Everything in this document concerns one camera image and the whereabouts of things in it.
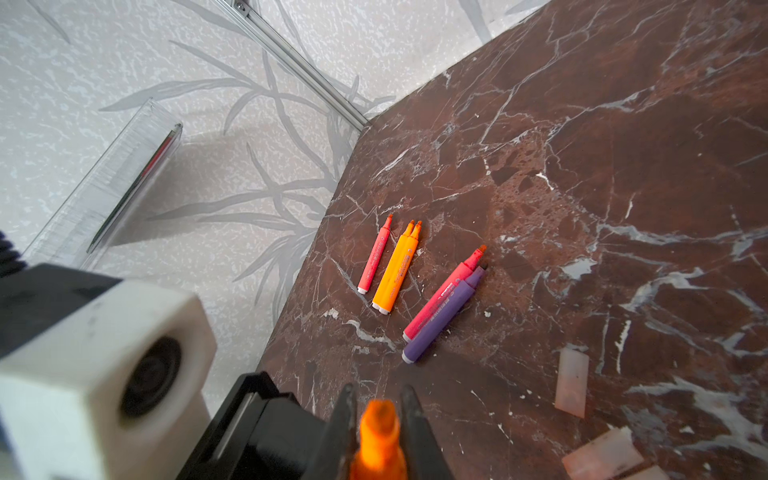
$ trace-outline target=camera lens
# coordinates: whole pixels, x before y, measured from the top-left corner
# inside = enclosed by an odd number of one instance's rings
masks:
[[[181,366],[181,345],[164,336],[141,357],[125,387],[120,410],[136,418],[152,410],[174,384]]]

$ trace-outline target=orange marker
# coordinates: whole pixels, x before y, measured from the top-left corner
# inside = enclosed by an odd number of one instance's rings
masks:
[[[400,262],[402,260],[402,247],[405,244],[406,239],[411,236],[411,233],[413,233],[413,227],[413,220],[411,220],[411,222],[406,227],[406,231],[403,232],[402,235],[400,235],[400,238],[397,240],[395,251],[392,252],[392,257],[389,258],[389,263],[386,266],[386,270],[384,270],[382,281],[379,282],[379,288],[376,289],[376,295],[373,297],[373,308],[385,315],[389,313],[391,308],[389,310],[383,310],[381,304],[384,303],[385,294],[388,291],[389,284],[392,282],[392,278],[397,274],[397,269],[400,266]]]
[[[360,419],[360,450],[349,480],[408,480],[400,448],[400,421],[389,400],[371,400]]]
[[[392,215],[389,215],[386,218],[384,227],[381,227],[381,230],[379,230],[379,235],[376,237],[376,242],[373,243],[373,248],[371,249],[371,255],[368,257],[366,269],[362,271],[360,283],[357,284],[357,291],[362,294],[368,293],[368,289],[371,288],[373,276],[376,274],[376,268],[379,266],[379,261],[382,259],[382,253],[384,252],[384,246],[389,238],[390,225],[392,225]]]
[[[376,298],[373,301],[379,307],[379,312],[389,314],[395,305],[397,294],[400,292],[402,281],[406,279],[408,267],[411,265],[416,247],[419,245],[419,232],[422,231],[422,223],[418,222],[409,236],[403,240],[400,250],[400,257],[397,260],[396,268],[389,278],[389,285],[382,291],[381,286],[376,291]]]

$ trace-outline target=yellow-orange marker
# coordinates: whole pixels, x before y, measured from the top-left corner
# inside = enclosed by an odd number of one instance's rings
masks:
[[[411,234],[403,240],[402,248],[400,250],[400,258],[396,264],[396,269],[392,272],[392,277],[389,280],[389,285],[384,290],[382,297],[378,300],[374,299],[376,305],[379,306],[379,312],[389,313],[392,311],[392,306],[395,305],[397,294],[400,292],[400,286],[402,281],[406,279],[408,273],[408,267],[411,265],[413,255],[416,252],[416,247],[419,245],[419,232],[422,231],[422,223],[418,222]]]
[[[389,400],[371,400],[360,419],[360,450],[349,480],[408,480],[399,444],[400,421]]]
[[[395,245],[395,251],[392,252],[392,256],[389,258],[386,270],[384,270],[384,276],[382,281],[379,282],[379,288],[376,289],[376,295],[373,297],[373,308],[377,309],[383,314],[389,313],[389,310],[382,310],[381,303],[384,301],[385,292],[388,291],[389,284],[392,282],[392,278],[397,274],[397,269],[402,260],[402,247],[405,244],[406,238],[411,236],[413,232],[413,220],[406,227],[406,231],[400,235]]]

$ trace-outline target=purple marker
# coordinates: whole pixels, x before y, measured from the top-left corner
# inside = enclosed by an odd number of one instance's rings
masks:
[[[414,363],[419,359],[429,344],[437,338],[437,335],[451,322],[456,313],[467,303],[467,300],[475,294],[475,289],[484,276],[485,269],[479,266],[475,268],[467,280],[459,280],[453,293],[443,300],[435,315],[429,319],[421,332],[416,335],[416,338],[402,351],[402,359],[405,363]]]

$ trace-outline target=metal bracket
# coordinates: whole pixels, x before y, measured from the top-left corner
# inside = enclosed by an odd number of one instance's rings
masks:
[[[362,131],[368,125],[368,119],[352,105],[352,102],[340,94],[312,64],[277,33],[256,10],[251,8],[247,0],[215,0],[215,2],[248,37],[266,48],[354,128]]]

